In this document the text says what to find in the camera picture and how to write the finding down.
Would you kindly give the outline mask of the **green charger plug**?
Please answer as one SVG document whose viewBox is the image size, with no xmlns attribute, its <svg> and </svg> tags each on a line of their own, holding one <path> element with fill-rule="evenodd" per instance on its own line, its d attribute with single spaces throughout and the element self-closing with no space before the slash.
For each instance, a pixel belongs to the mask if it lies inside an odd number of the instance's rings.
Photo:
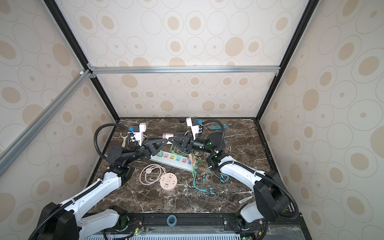
<svg viewBox="0 0 384 240">
<path fill-rule="evenodd" d="M 164 156 L 164 151 L 159 151 L 157 153 L 157 156 L 162 158 Z"/>
</svg>

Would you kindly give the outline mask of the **pink charger plug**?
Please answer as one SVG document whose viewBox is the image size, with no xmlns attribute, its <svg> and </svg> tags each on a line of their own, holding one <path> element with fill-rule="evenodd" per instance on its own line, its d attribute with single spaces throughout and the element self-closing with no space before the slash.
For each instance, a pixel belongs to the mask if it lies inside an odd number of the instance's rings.
<svg viewBox="0 0 384 240">
<path fill-rule="evenodd" d="M 163 134 L 163 139 L 168 139 L 168 138 L 171 138 L 171 137 L 174 137 L 174 134 L 170 134 L 170 133 Z"/>
</svg>

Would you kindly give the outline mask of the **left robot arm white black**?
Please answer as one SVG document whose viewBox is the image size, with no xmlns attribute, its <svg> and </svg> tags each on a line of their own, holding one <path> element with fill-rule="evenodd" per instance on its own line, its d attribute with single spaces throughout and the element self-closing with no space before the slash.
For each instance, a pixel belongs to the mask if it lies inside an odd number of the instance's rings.
<svg viewBox="0 0 384 240">
<path fill-rule="evenodd" d="M 90 217 L 85 217 L 85 214 L 132 177 L 135 169 L 130 163 L 155 156 L 165 147 L 168 139 L 156 137 L 144 140 L 138 137 L 138 134 L 146 130 L 146 125 L 140 124 L 137 128 L 127 129 L 129 134 L 134 135 L 139 145 L 131 149 L 113 145 L 105 155 L 100 151 L 98 135 L 106 127 L 109 127 L 109 124 L 97 128 L 94 133 L 94 145 L 98 155 L 111 164 L 110 168 L 104 173 L 103 178 L 97 179 L 95 183 L 72 198 L 60 204 L 50 203 L 45 206 L 37 227 L 29 237 L 31 240 L 82 240 L 104 229 L 115 227 L 122 220 L 125 211 L 116 207 Z"/>
</svg>

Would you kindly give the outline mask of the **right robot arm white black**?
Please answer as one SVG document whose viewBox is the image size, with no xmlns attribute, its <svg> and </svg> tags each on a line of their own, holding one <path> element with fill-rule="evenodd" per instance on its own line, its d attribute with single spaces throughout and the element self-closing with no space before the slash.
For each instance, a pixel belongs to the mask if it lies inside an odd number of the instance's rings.
<svg viewBox="0 0 384 240">
<path fill-rule="evenodd" d="M 188 118 L 187 122 L 191 132 L 168 137 L 168 141 L 184 153 L 207 153 L 206 162 L 211 172 L 226 174 L 252 190 L 255 200 L 240 209 L 241 220 L 274 222 L 278 218 L 294 220 L 299 217 L 297 202 L 275 171 L 258 171 L 225 152 L 226 129 L 220 121 Z"/>
</svg>

